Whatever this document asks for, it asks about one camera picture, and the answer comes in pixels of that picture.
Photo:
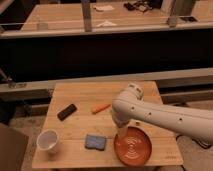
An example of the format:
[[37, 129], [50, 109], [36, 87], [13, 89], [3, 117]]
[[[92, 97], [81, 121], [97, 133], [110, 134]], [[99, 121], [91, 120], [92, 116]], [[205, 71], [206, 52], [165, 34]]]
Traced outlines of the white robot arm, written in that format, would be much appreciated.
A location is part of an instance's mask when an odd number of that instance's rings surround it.
[[113, 99], [112, 118], [118, 128], [135, 119], [213, 145], [213, 111], [146, 102], [134, 83]]

